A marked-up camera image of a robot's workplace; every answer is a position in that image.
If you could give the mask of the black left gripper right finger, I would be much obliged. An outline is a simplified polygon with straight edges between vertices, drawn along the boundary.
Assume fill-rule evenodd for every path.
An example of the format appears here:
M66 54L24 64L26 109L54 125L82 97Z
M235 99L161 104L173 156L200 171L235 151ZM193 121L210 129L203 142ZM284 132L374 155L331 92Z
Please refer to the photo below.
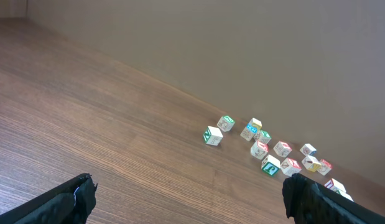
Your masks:
M299 223L385 224L385 217L296 173L283 182L286 216Z

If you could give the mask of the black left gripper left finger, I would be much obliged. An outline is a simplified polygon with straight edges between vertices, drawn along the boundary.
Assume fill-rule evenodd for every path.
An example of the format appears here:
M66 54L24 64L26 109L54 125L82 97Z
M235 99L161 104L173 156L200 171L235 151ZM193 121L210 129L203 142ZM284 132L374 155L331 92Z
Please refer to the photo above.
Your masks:
M0 224L86 223L96 205L97 185L82 173L0 215Z

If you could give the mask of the red A letter block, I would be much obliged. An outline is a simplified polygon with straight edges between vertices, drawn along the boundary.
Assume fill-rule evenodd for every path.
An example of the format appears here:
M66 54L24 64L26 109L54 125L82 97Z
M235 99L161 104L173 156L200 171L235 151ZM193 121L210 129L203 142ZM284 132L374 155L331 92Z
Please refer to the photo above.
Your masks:
M325 186L326 188L328 188L328 189L334 191L334 192L336 192L337 190L339 190L339 191L342 191L342 192L346 193L345 186L344 186L341 182L337 181L337 180L334 179L334 178L331 178L328 182L326 182L326 183L324 184L324 186Z

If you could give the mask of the plain beige picture block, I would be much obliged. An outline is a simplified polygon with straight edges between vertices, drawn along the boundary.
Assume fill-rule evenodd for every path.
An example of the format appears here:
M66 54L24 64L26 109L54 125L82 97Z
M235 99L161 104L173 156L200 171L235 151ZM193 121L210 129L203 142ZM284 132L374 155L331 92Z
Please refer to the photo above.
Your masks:
M223 139L223 135L219 128L208 126L203 134L203 139L206 144L217 146Z

